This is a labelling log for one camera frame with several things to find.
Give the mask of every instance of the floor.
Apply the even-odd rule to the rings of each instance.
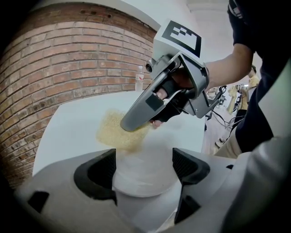
[[[220,106],[220,108],[214,108],[214,111],[220,114],[226,122],[229,122],[229,120],[234,117],[233,115],[230,115],[226,108],[223,106]],[[223,123],[223,121],[218,116],[216,117],[221,123]],[[215,146],[215,142],[219,140],[220,137],[227,139],[231,132],[231,127],[225,129],[225,127],[221,125],[214,116],[212,116],[210,120],[206,120],[206,125],[207,130],[204,133],[201,152],[208,155],[214,155],[218,150],[218,148]]]

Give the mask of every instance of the white wall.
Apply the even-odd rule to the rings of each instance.
[[[134,16],[158,30],[167,18],[184,24],[197,31],[193,14],[186,5],[186,0],[42,0],[34,9],[62,2],[90,2],[116,8]]]

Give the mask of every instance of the water bottle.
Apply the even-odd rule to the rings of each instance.
[[[144,84],[144,72],[142,71],[142,68],[142,66],[139,66],[139,71],[135,75],[135,91],[142,91]]]

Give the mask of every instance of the red brick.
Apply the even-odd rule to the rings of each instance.
[[[46,35],[46,33],[33,36],[30,40],[30,44],[32,45],[32,44],[43,41],[45,39],[45,35]]]
[[[43,78],[44,78],[43,71],[37,71],[37,72],[27,76],[29,84],[36,82],[36,81],[43,79]]]
[[[16,45],[15,47],[13,47],[10,50],[10,55],[14,55],[15,53],[21,51],[22,49],[26,48],[27,46],[29,46],[29,40],[25,40],[21,43],[19,43],[18,45]]]
[[[7,121],[5,121],[3,123],[3,126],[5,129],[8,129],[12,125],[16,124],[18,121],[19,121],[18,116],[14,115],[14,116],[10,117]]]
[[[43,49],[48,48],[50,46],[51,46],[51,41],[50,40],[46,40],[46,41],[42,41],[42,42],[36,43],[34,45],[30,45],[29,47],[25,48],[22,51],[22,56],[23,57],[27,56],[30,53],[36,52],[38,50],[43,50]]]
[[[7,109],[4,113],[3,113],[4,118],[7,120],[9,117],[12,116],[12,112],[11,109]]]
[[[132,21],[128,20],[127,21],[127,25],[129,25],[131,27],[134,27],[134,28],[136,28],[136,29],[138,29],[138,30],[140,30],[142,32],[147,33],[147,29],[141,24],[138,24],[138,23],[135,23],[135,22],[132,22]]]
[[[71,99],[73,99],[73,92],[70,91],[70,92],[67,92],[64,94],[60,94],[56,97],[56,99],[57,99],[58,103],[62,103],[62,102],[71,100]]]
[[[141,54],[138,52],[134,51],[129,51],[129,56],[135,57],[135,58],[140,58]]]
[[[12,126],[11,128],[10,128],[10,132],[11,132],[11,134],[12,135],[14,135],[14,134],[16,134],[17,132],[19,132],[20,131],[20,129],[19,129],[19,126],[16,124],[16,125],[14,125],[14,126]]]
[[[100,45],[99,48],[101,52],[110,52],[110,53],[119,53],[119,54],[129,55],[129,51],[127,49],[122,49],[119,47]]]
[[[74,22],[62,22],[56,25],[56,29],[71,28],[73,26],[74,26]]]
[[[15,72],[15,73],[13,73],[12,75],[9,76],[9,82],[10,82],[10,84],[16,82],[17,80],[19,80],[19,78],[20,78],[20,75],[19,75],[19,72],[18,71]]]
[[[80,69],[90,69],[90,68],[97,68],[96,61],[81,61],[80,62]]]
[[[60,74],[60,75],[53,76],[53,80],[54,80],[54,83],[60,83],[60,82],[68,81],[68,80],[70,80],[70,74],[69,73],[65,73],[65,74]]]
[[[38,92],[33,93],[31,95],[31,99],[32,99],[33,102],[36,102],[36,101],[44,99],[44,98],[46,98],[45,91],[38,91]]]
[[[59,64],[55,66],[51,66],[44,70],[44,76],[48,77],[51,75],[64,73],[68,71],[73,71],[78,69],[78,63],[77,62],[71,62],[71,63],[65,63],[65,64]]]
[[[148,40],[146,40],[145,43],[146,43],[148,46],[150,46],[151,48],[154,46],[154,44],[153,44],[152,42],[148,41]]]
[[[43,54],[43,51],[38,51],[36,53],[33,53],[33,54],[29,55],[27,58],[25,58],[25,62],[27,64],[30,64],[30,63],[33,63],[35,61],[38,61],[38,60],[43,58],[42,54]]]
[[[35,82],[33,84],[30,84],[28,87],[24,88],[22,91],[23,96],[30,95],[36,91],[39,91],[40,89],[46,88],[48,86],[53,85],[52,78],[46,78],[42,79],[38,82]]]
[[[52,113],[54,114],[58,110],[58,108],[59,108],[58,105],[57,106],[55,105],[55,106],[51,107]]]
[[[127,42],[123,42],[123,47],[126,49],[134,50],[134,51],[139,52],[139,53],[145,53],[144,49],[142,49],[136,45],[132,45],[130,43],[127,43]]]
[[[64,84],[61,85],[57,85],[57,86],[53,86],[51,88],[48,88],[46,90],[46,95],[47,96],[52,96],[61,92],[65,92],[65,91],[69,91],[69,90],[73,90],[79,88],[79,83],[77,81],[73,81],[73,82],[66,82]]]
[[[126,18],[124,18],[124,17],[119,17],[119,16],[115,15],[115,16],[112,17],[112,19],[116,20],[116,21],[119,21],[120,23],[123,23],[123,24],[126,23]]]
[[[19,110],[25,108],[26,106],[28,106],[31,103],[32,103],[31,97],[28,96],[28,97],[18,101],[16,104],[14,104],[11,107],[11,111],[12,111],[12,113],[16,113],[16,112],[18,112]]]
[[[100,68],[116,68],[116,69],[127,69],[128,66],[125,63],[119,63],[115,61],[99,61]]]
[[[113,39],[108,39],[108,44],[111,46],[122,47],[122,41],[117,41],[117,40],[113,40]]]
[[[135,77],[136,72],[134,71],[122,71],[122,76],[125,77]]]
[[[105,84],[120,84],[120,83],[125,83],[125,78],[117,78],[117,77],[99,78],[99,84],[102,84],[102,85],[105,85]]]
[[[133,58],[133,57],[130,57],[130,56],[123,56],[122,60],[125,61],[125,62],[128,62],[128,63],[137,64],[137,65],[140,65],[140,66],[143,66],[145,64],[145,62],[143,60],[137,59],[137,58]]]
[[[21,52],[14,54],[9,60],[9,65],[12,65],[13,63],[17,62],[20,58],[21,58]]]
[[[27,127],[25,130],[27,132],[27,134],[32,134],[44,127],[46,127],[50,122],[50,117],[46,118],[46,119],[43,119],[41,121],[38,121],[37,123]]]
[[[119,33],[115,33],[115,32],[112,32],[112,31],[102,31],[101,32],[102,36],[104,37],[109,37],[109,38],[113,38],[113,39],[116,39],[116,40],[121,40],[123,41],[123,35],[119,34]]]
[[[146,45],[146,44],[141,44],[141,47],[144,48],[144,49],[146,49],[146,50],[148,50],[148,51],[150,51],[150,52],[153,51],[153,48],[150,47],[150,46],[148,46],[148,45]]]
[[[76,35],[73,37],[74,42],[79,43],[99,43],[106,44],[107,39],[104,37],[90,36],[90,35]]]
[[[12,66],[9,66],[5,70],[5,72],[4,72],[5,77],[8,77],[9,75],[11,75],[12,73],[16,72],[18,69],[20,69],[26,65],[27,65],[26,59],[22,59],[20,61],[17,61],[16,63],[14,63]]]
[[[6,70],[10,65],[10,60],[4,62],[4,64],[0,65],[0,73],[2,73],[4,70]]]
[[[71,73],[71,78],[87,78],[105,76],[106,70],[88,70],[88,71],[74,71]]]
[[[131,44],[134,44],[134,45],[136,45],[136,46],[138,46],[138,47],[141,46],[141,43],[140,43],[138,40],[136,40],[136,39],[133,39],[133,38],[128,37],[127,40],[126,40],[126,42],[129,42],[129,43],[131,43]]]
[[[127,36],[129,36],[129,37],[131,37],[131,38],[134,38],[134,39],[136,39],[136,40],[138,40],[138,41],[141,41],[141,42],[143,42],[143,43],[145,43],[146,42],[146,40],[145,40],[145,38],[142,38],[141,36],[139,36],[139,35],[137,35],[137,34],[134,34],[134,33],[132,33],[132,32],[130,32],[130,31],[124,31],[124,35],[127,35]]]
[[[91,96],[91,95],[97,95],[100,93],[108,92],[108,87],[103,86],[90,86],[87,88],[81,88],[74,91],[75,96]]]
[[[82,87],[86,86],[96,86],[97,85],[97,79],[92,78],[92,79],[85,79],[81,81]]]
[[[82,44],[81,50],[82,51],[96,51],[98,49],[98,45],[96,44]]]
[[[6,100],[6,98],[7,98],[7,95],[6,95],[6,92],[4,91],[0,94],[0,103]]]
[[[100,59],[100,53],[94,53],[94,52],[78,52],[78,53],[71,53],[69,54],[69,61],[75,61],[75,60],[96,60]]]
[[[38,147],[38,145],[40,144],[40,139],[35,140],[33,144],[35,145],[35,147]]]
[[[154,38],[155,37],[155,35],[156,35],[156,32],[155,31],[153,31],[153,30],[147,30],[147,34],[151,37],[151,38]]]
[[[47,32],[47,31],[51,31],[51,30],[54,30],[54,29],[55,29],[55,24],[39,27],[39,28],[33,29],[33,30],[25,33],[24,37],[25,38],[30,38],[30,37],[32,37],[34,35],[38,35],[38,34],[41,34],[41,33]]]
[[[107,75],[108,76],[121,76],[121,70],[108,69]]]
[[[145,90],[149,85],[148,84],[144,84],[142,85],[142,89]]]
[[[16,92],[18,89],[23,88],[27,85],[28,85],[27,78],[20,79],[7,88],[7,94],[10,96],[12,93]]]
[[[122,56],[118,54],[107,54],[107,60],[122,61]]]
[[[11,133],[9,130],[5,131],[4,133],[2,133],[0,135],[0,140],[1,142],[4,142],[7,138],[9,138],[11,136]]]
[[[95,29],[110,30],[110,26],[109,25],[91,23],[91,22],[76,22],[75,27],[85,27],[85,28],[95,28]]]
[[[11,46],[14,47],[15,45],[19,44],[23,40],[24,40],[24,36],[21,35],[21,36],[17,37],[14,41],[12,41]]]
[[[0,134],[3,133],[4,130],[5,130],[5,129],[4,129],[3,125],[0,125]]]
[[[49,65],[50,65],[50,59],[49,58],[42,59],[40,61],[37,61],[35,63],[32,63],[31,65],[28,65],[28,66],[22,68],[20,70],[20,76],[24,77],[24,76],[26,76],[26,75],[34,72],[34,71],[40,70],[40,69],[42,69],[44,67],[47,67]]]
[[[3,90],[5,90],[8,86],[9,86],[9,80],[6,79],[5,81],[3,81],[1,84],[0,84],[0,92],[2,92]]]
[[[128,26],[127,24],[120,23],[118,21],[112,20],[111,18],[104,18],[103,23],[121,27],[125,30],[130,30],[130,26]]]
[[[135,78],[126,78],[126,83],[135,84]]]
[[[80,50],[80,45],[76,45],[76,44],[63,45],[63,46],[52,47],[52,48],[44,50],[43,56],[47,57],[47,56],[52,56],[52,55],[60,54],[60,53],[76,52],[79,50]]]
[[[18,132],[17,134],[13,135],[11,138],[9,138],[5,143],[10,146],[13,143],[24,138],[25,136],[26,136],[26,132],[24,130],[22,130],[22,131]]]
[[[144,79],[144,84],[151,84],[151,79]]]
[[[37,118],[37,115],[34,114],[34,115],[30,115],[29,117],[25,118],[24,120],[20,121],[18,124],[19,124],[19,127],[21,129],[24,129],[25,127],[31,125],[32,123],[38,121],[38,118]]]
[[[21,119],[28,116],[28,111],[27,111],[27,109],[23,109],[21,111],[18,111],[17,115],[18,115],[18,118],[21,120]]]
[[[146,55],[144,55],[144,54],[141,54],[141,55],[140,55],[140,59],[142,59],[142,60],[144,60],[144,61],[148,61],[148,60],[150,59],[150,57],[149,57],[149,56],[146,56]]]
[[[59,38],[54,39],[53,45],[57,46],[57,45],[69,44],[71,42],[72,42],[71,36],[59,37]]]
[[[152,57],[153,56],[153,53],[148,51],[148,50],[145,50],[145,55],[149,56],[149,57]]]
[[[116,92],[116,91],[121,91],[121,90],[122,90],[121,85],[109,85],[108,86],[109,92]]]
[[[122,85],[122,90],[124,91],[130,91],[130,90],[134,90],[135,89],[135,85],[134,84],[124,84]]]
[[[96,16],[88,16],[87,21],[101,23],[103,21],[103,18],[102,17],[96,17]]]
[[[26,141],[27,143],[30,143],[30,142],[35,141],[36,139],[41,138],[42,135],[43,135],[43,133],[44,133],[44,131],[45,131],[44,129],[41,129],[41,130],[39,130],[39,131],[33,133],[32,135],[29,135],[28,137],[25,138],[25,141]]]
[[[83,34],[84,35],[101,35],[101,30],[85,28],[83,31]]]
[[[45,110],[42,110],[40,112],[37,113],[37,117],[39,120],[43,119],[43,118],[46,118],[46,117],[49,117],[51,116],[53,113],[51,111],[50,108],[46,108]]]
[[[62,63],[65,61],[69,61],[68,54],[61,54],[61,55],[54,56],[51,58],[52,64]]]

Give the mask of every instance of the white tabletop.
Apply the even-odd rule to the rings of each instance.
[[[140,92],[135,91],[111,93],[61,105],[45,129],[35,157],[33,175],[54,162],[110,148],[96,142],[96,132],[104,113],[111,108],[127,111],[139,95]],[[164,123],[162,128],[175,132],[172,147],[200,152],[204,122],[204,118],[182,113]],[[124,207],[125,214],[133,223],[143,230],[151,230],[159,227],[175,210],[180,191],[181,184],[177,181],[171,189],[156,197],[131,198],[117,193],[117,198],[119,207]]]

